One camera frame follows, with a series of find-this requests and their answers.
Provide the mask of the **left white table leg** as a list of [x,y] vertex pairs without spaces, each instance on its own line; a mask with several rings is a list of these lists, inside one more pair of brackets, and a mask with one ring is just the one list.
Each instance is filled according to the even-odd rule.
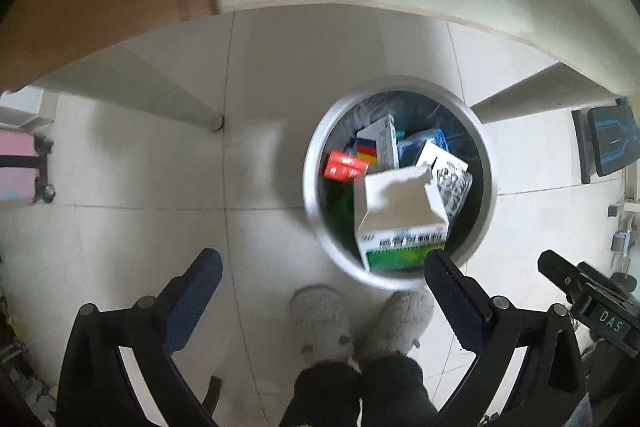
[[35,85],[193,124],[210,132],[224,127],[223,113],[122,46],[112,46],[49,72]]

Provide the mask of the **blue white plastic wrapper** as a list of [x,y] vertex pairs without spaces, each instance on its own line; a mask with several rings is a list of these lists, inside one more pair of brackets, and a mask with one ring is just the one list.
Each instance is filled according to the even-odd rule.
[[416,165],[426,143],[431,143],[442,150],[449,150],[446,135],[442,129],[434,128],[413,133],[397,142],[399,167]]

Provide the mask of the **white colourful striped box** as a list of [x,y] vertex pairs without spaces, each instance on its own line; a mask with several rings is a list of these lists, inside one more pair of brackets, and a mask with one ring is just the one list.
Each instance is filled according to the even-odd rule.
[[399,167],[397,135],[392,115],[386,115],[356,134],[356,156],[369,163],[370,173]]

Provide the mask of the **right white table leg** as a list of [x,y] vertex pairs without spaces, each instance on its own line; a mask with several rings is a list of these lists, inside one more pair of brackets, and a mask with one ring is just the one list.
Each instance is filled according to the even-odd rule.
[[472,106],[483,124],[552,110],[613,102],[617,95],[562,63],[553,64]]

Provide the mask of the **silver pill blister pack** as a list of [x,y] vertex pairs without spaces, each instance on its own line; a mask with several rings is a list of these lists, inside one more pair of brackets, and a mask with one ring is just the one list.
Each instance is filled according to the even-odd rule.
[[435,169],[434,175],[449,222],[454,222],[471,191],[473,176],[450,165]]

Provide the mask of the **red blue medicine box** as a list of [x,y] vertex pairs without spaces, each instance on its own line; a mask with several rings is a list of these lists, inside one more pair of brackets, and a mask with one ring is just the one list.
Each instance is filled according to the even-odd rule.
[[364,176],[369,167],[369,161],[332,150],[326,161],[323,176],[334,181],[349,182],[355,180],[358,176]]

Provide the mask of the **pink suitcase with wheels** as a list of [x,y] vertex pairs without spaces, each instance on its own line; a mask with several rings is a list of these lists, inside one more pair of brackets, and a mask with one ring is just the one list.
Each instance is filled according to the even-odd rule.
[[41,134],[1,130],[1,206],[54,201],[48,167],[53,144]]

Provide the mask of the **left black trouser leg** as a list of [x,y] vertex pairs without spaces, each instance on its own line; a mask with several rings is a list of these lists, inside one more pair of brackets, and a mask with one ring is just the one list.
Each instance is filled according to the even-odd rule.
[[361,375],[348,363],[323,362],[304,369],[281,426],[356,426]]

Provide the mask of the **white table leg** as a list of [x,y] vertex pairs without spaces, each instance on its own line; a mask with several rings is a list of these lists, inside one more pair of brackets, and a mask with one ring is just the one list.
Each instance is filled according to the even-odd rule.
[[617,95],[562,63],[553,64],[472,106],[483,124],[552,110],[613,102]]
[[223,113],[122,46],[112,46],[49,72],[35,85],[193,124],[210,132],[224,127]]

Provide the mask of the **white printed leaflet box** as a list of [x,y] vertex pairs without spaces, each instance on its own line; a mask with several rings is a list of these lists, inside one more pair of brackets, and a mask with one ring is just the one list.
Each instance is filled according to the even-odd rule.
[[419,167],[430,167],[431,172],[437,178],[445,176],[460,176],[462,172],[468,171],[468,164],[457,156],[452,155],[448,150],[437,146],[433,142],[425,142],[421,152],[416,158],[416,165]]

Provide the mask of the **white green medicine box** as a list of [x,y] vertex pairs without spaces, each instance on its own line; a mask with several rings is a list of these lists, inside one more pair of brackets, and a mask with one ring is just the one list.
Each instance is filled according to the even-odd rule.
[[354,182],[354,234],[369,272],[419,268],[445,245],[449,218],[431,168],[414,166]]

